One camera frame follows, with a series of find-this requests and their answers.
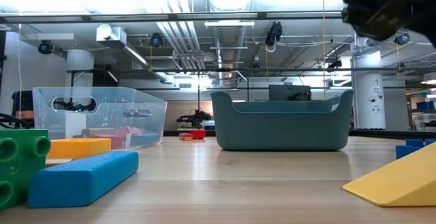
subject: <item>yellow foam block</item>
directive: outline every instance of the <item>yellow foam block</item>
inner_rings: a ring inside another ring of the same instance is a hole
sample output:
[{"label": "yellow foam block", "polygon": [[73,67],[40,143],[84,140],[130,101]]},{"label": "yellow foam block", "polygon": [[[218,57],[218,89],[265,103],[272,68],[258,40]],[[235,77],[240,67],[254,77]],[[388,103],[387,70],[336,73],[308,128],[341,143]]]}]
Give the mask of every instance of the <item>yellow foam block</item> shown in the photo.
[{"label": "yellow foam block", "polygon": [[52,140],[47,159],[82,159],[110,151],[110,139]]},{"label": "yellow foam block", "polygon": [[436,206],[436,143],[343,186],[377,206]]}]

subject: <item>ceiling duct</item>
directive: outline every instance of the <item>ceiling duct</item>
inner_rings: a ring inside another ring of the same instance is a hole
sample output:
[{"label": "ceiling duct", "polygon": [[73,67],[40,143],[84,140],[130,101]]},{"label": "ceiling duct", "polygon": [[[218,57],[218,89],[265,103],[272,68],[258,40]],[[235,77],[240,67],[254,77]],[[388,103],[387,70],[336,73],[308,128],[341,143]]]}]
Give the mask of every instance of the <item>ceiling duct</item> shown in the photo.
[{"label": "ceiling duct", "polygon": [[[229,5],[232,0],[209,0],[209,5],[212,12],[231,12],[249,11],[251,0],[238,0],[237,7]],[[240,22],[240,20],[229,20],[228,22]],[[221,68],[236,68],[239,61],[241,49],[245,36],[244,26],[222,26],[213,28],[213,37],[217,49],[217,58],[219,67]],[[219,84],[221,86],[236,86],[237,85],[236,74],[232,72],[219,73]]]},{"label": "ceiling duct", "polygon": [[[138,51],[129,43],[127,43],[127,34],[120,27],[111,27],[108,24],[102,24],[97,28],[97,42],[104,46],[122,50],[130,56],[137,64],[147,70],[150,68],[150,63],[142,57]],[[161,82],[174,84],[174,77],[168,76],[165,73],[153,72]]]}]

